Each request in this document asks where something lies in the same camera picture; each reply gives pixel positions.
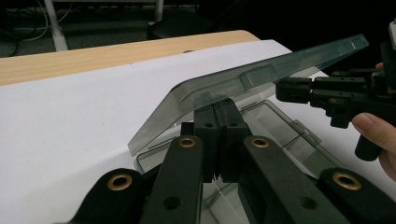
dark floor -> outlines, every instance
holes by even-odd
[[[146,40],[149,22],[154,21],[154,10],[154,6],[72,6],[70,9],[68,6],[59,9],[57,17],[69,49],[85,49]],[[195,7],[165,6],[163,15],[166,17],[178,10],[194,11]],[[55,51],[50,28],[42,29],[46,27],[42,12],[24,9],[11,16],[14,31],[0,33],[0,57]]]

transparent lid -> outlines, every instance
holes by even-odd
[[[226,98],[237,103],[259,94],[265,99],[275,93],[274,86],[280,79],[309,77],[368,45],[363,35],[354,35],[179,83],[163,98],[128,148],[136,155],[168,129],[191,120],[188,115],[194,109]]]

human hand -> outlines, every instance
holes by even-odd
[[[381,69],[379,63],[375,68]],[[378,159],[385,173],[396,181],[396,128],[386,121],[369,113],[360,113],[352,120],[352,124],[361,135],[382,147]]]

white table surface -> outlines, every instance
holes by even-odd
[[[176,84],[288,52],[273,40],[254,41],[1,86],[0,223],[70,220],[100,176],[134,169],[127,144]],[[378,162],[353,155],[354,129],[331,127],[321,109],[270,100],[396,199],[396,185]]]

